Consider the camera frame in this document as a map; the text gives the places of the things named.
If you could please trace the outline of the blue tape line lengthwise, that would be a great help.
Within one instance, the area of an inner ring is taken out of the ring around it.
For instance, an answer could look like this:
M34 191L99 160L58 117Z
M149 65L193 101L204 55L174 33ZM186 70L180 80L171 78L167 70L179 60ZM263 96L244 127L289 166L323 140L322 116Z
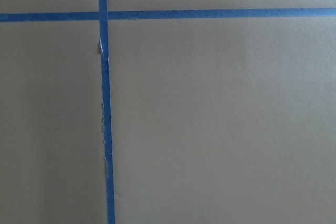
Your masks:
M107 0L99 0L99 25L104 160L106 164L107 223L115 223Z

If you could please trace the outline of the blue tape line crosswise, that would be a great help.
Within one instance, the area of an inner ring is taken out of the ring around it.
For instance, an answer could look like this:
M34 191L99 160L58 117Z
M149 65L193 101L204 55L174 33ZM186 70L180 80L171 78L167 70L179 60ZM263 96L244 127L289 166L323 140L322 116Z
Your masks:
M266 8L199 10L130 10L106 13L108 20L205 19L253 17L334 17L335 8ZM1 14L2 23L99 20L99 12L12 13Z

